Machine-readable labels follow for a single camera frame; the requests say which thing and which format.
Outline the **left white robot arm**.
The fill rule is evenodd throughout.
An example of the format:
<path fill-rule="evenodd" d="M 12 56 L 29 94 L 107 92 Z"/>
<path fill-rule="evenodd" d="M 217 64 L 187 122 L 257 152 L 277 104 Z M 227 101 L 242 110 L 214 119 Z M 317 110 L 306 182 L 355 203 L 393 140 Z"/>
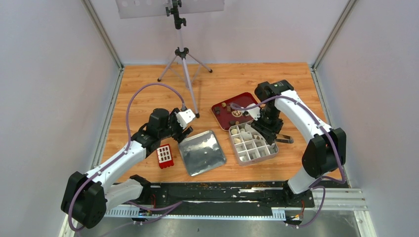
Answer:
<path fill-rule="evenodd" d="M 107 210 L 130 200 L 145 204 L 151 199 L 150 182 L 133 175 L 125 182 L 116 181 L 135 164 L 145 160 L 160 145 L 172 138 L 182 142 L 192 131 L 189 126 L 196 118 L 191 109 L 154 109 L 147 123 L 111 158 L 86 173 L 74 172 L 68 179 L 61 210 L 69 220 L 76 220 L 91 229 L 104 217 Z"/>

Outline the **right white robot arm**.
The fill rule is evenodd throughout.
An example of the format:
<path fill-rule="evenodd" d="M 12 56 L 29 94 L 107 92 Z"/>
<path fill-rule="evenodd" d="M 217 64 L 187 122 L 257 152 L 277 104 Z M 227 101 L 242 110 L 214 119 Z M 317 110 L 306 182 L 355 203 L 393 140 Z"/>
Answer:
<path fill-rule="evenodd" d="M 294 87 L 287 81 L 267 81 L 257 85 L 255 95 L 263 104 L 249 107 L 253 117 L 251 126 L 268 144 L 278 141 L 285 114 L 305 139 L 307 146 L 302 155 L 302 167 L 290 178 L 282 192 L 283 202 L 295 206 L 302 199 L 302 193 L 314 187 L 327 174 L 339 170 L 346 181 L 343 165 L 346 161 L 346 133 L 342 128 L 332 128 L 315 115 L 300 99 Z"/>

